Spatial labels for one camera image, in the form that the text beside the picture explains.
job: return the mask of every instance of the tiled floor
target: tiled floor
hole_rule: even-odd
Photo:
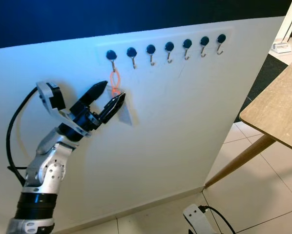
[[[270,54],[286,64],[292,62],[292,52],[279,55],[270,51]],[[261,136],[242,122],[233,124],[207,180]],[[240,234],[292,234],[292,150],[275,143],[202,194],[76,234],[187,234],[190,226],[182,210],[191,203],[215,207]],[[219,216],[210,211],[206,215],[218,233],[231,233]]]

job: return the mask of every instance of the dark blue wall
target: dark blue wall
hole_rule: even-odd
[[[0,0],[0,48],[284,16],[291,0]]]

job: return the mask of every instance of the wooden table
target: wooden table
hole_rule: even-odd
[[[211,178],[205,188],[276,141],[292,149],[292,63],[240,113],[240,119],[264,135]]]

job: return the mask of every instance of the orange loop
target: orange loop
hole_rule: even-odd
[[[115,73],[117,74],[117,83],[116,83],[116,86],[114,85],[114,80],[113,80],[113,75]],[[119,74],[118,70],[115,69],[115,72],[112,71],[110,73],[110,83],[111,83],[111,95],[112,95],[112,97],[115,97],[116,95],[119,95],[120,94],[120,90],[119,90],[120,82],[121,82],[120,74]]]

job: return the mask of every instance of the metal hook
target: metal hook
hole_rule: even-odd
[[[204,49],[205,49],[205,46],[206,45],[208,45],[208,43],[209,43],[209,38],[208,37],[203,37],[203,38],[201,38],[201,40],[200,40],[200,44],[202,45],[202,50],[201,50],[201,52],[200,52],[200,56],[203,58],[204,56],[206,56],[206,54],[203,54],[204,53]]]
[[[189,59],[189,56],[186,56],[186,54],[187,54],[187,50],[191,47],[191,40],[190,39],[186,39],[183,42],[183,47],[185,49],[184,58],[185,58],[185,60],[188,60]]]
[[[150,65],[153,66],[155,63],[152,61],[152,55],[155,53],[156,47],[154,45],[148,45],[146,52],[150,55]]]
[[[114,61],[117,58],[116,52],[114,52],[113,50],[108,50],[107,53],[106,53],[106,57],[111,62],[112,71],[115,72],[116,68],[115,68],[115,62]]]
[[[136,50],[135,50],[133,47],[130,47],[130,48],[128,48],[128,50],[126,51],[126,55],[128,55],[128,56],[132,59],[133,68],[135,69],[135,68],[136,68],[136,65],[135,65],[134,58],[135,58],[135,56],[137,55]]]
[[[172,63],[172,59],[170,59],[170,53],[173,50],[173,48],[174,48],[174,44],[171,41],[166,43],[165,50],[167,51],[167,62],[168,63]]]
[[[216,53],[218,55],[223,53],[223,50],[219,53],[219,49],[220,49],[222,43],[225,41],[225,39],[226,39],[226,36],[224,34],[221,34],[221,35],[218,36],[217,42],[219,43],[219,46],[218,46],[218,48],[216,50]]]

